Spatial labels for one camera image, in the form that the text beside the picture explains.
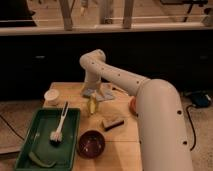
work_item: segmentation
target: green tray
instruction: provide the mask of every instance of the green tray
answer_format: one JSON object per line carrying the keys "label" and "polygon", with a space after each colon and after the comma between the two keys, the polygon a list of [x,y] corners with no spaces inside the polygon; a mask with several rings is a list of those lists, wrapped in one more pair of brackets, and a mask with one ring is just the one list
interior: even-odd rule
{"label": "green tray", "polygon": [[[40,109],[29,127],[24,145],[15,164],[15,171],[70,171],[72,170],[79,127],[80,110],[69,108],[62,128],[63,139],[58,147],[49,142],[51,131],[56,130],[62,109]],[[30,160],[33,151],[44,163],[56,161],[52,168],[42,168]]]}

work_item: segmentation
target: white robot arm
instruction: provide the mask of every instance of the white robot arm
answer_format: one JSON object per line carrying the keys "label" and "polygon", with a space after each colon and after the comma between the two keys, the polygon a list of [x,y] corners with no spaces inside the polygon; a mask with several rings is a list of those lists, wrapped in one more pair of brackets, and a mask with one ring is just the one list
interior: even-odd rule
{"label": "white robot arm", "polygon": [[183,109],[174,86],[107,65],[101,50],[84,54],[80,64],[86,70],[86,88],[98,88],[103,77],[136,97],[144,171],[193,171]]}

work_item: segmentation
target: dark cabinet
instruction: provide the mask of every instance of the dark cabinet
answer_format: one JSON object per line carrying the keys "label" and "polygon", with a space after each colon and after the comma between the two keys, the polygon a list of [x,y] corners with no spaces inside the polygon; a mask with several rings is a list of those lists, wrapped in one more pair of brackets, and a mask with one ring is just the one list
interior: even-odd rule
{"label": "dark cabinet", "polygon": [[212,30],[0,37],[0,100],[43,98],[53,81],[83,81],[79,58],[102,49],[110,65],[170,81],[179,90],[213,87]]}

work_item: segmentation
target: orange object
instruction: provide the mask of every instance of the orange object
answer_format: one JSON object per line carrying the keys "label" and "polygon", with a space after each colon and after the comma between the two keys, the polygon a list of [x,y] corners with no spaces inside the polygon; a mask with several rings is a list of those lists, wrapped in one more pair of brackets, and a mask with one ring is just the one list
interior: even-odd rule
{"label": "orange object", "polygon": [[137,116],[137,113],[136,113],[136,98],[133,97],[129,103],[129,110],[132,114],[136,115]]}

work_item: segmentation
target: utensil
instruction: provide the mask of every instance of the utensil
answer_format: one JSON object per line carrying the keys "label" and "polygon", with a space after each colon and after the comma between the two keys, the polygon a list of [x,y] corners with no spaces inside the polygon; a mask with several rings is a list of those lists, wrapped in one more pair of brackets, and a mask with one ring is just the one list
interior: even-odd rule
{"label": "utensil", "polygon": [[52,131],[51,134],[50,134],[50,143],[54,146],[58,146],[60,144],[60,142],[62,141],[61,130],[62,130],[63,123],[64,123],[64,120],[65,120],[66,115],[67,115],[67,111],[68,111],[68,102],[65,103],[64,108],[62,110],[58,128],[56,129],[56,131]]}

